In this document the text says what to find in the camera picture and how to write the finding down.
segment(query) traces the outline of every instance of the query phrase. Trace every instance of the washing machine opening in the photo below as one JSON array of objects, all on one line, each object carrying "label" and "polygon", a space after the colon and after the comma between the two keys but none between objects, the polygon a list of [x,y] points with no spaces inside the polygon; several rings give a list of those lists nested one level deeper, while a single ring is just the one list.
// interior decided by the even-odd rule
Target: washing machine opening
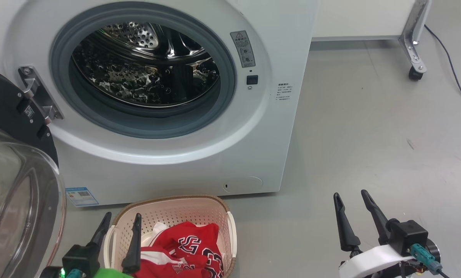
[{"label": "washing machine opening", "polygon": [[158,24],[109,24],[83,39],[72,59],[99,92],[139,107],[176,107],[220,91],[212,90],[220,74],[207,51]]},{"label": "washing machine opening", "polygon": [[111,3],[73,18],[52,45],[51,69],[59,92],[81,116],[147,139],[209,125],[236,86],[232,56],[210,28],[146,2]]}]

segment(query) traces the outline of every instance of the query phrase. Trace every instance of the washing machine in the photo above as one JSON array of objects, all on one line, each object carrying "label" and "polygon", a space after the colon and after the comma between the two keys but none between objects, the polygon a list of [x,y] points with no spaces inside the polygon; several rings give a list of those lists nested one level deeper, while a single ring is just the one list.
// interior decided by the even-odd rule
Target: washing machine
[{"label": "washing machine", "polygon": [[3,101],[76,206],[276,192],[317,3],[1,0]]}]

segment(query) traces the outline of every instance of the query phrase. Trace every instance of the floor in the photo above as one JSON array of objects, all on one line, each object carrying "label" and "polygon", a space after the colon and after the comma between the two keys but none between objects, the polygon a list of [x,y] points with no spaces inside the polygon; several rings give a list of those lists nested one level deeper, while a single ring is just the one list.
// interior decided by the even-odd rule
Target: floor
[{"label": "floor", "polygon": [[[461,0],[435,0],[427,24],[461,83]],[[366,189],[387,218],[425,227],[445,273],[461,278],[461,95],[429,33],[418,50],[428,72],[415,82],[397,42],[312,44],[282,190],[225,198],[238,230],[232,277],[337,277],[348,253],[339,248],[332,196],[340,193],[368,250],[378,244]],[[54,262],[87,243],[106,211],[120,209],[70,206]]]}]

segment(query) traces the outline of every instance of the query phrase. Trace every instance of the perforated plastic basket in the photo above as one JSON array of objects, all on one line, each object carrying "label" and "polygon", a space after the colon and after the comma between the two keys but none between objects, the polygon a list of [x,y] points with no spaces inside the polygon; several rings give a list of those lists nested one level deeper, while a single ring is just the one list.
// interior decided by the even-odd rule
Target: perforated plastic basket
[{"label": "perforated plastic basket", "polygon": [[142,215],[142,236],[153,231],[153,226],[157,222],[169,227],[186,221],[201,226],[217,224],[218,248],[223,259],[224,278],[228,278],[232,273],[237,255],[234,217],[220,198],[205,195],[160,198],[133,203],[124,208],[105,235],[103,260],[106,268],[122,271],[121,263],[133,236],[132,227],[136,213]]}]

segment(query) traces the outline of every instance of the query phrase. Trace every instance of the black caster wheel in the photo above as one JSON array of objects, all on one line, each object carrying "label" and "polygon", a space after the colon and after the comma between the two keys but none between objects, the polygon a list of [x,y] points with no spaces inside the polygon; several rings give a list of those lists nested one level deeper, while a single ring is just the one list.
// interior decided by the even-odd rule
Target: black caster wheel
[{"label": "black caster wheel", "polygon": [[423,73],[420,73],[420,72],[417,72],[414,67],[410,68],[410,71],[409,71],[409,79],[410,80],[421,80],[422,79],[422,76],[424,74]]}]

